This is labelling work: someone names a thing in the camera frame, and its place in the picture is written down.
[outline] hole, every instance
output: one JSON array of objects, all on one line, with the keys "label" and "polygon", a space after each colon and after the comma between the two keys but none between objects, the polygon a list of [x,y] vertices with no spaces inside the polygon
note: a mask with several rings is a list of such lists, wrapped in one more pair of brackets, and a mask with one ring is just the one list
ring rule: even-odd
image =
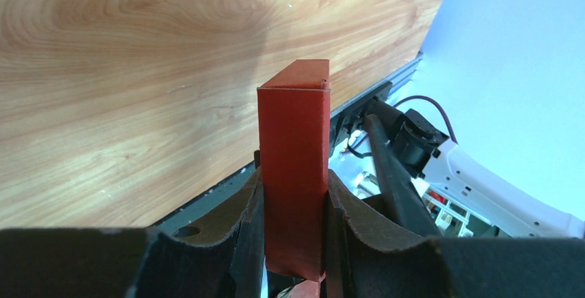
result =
[{"label": "hole", "polygon": [[172,235],[175,237],[189,237],[189,236],[195,236],[195,235],[199,234],[200,232],[201,232],[201,229],[199,229],[198,227],[188,226],[188,227],[183,227],[183,228],[178,229]]}]

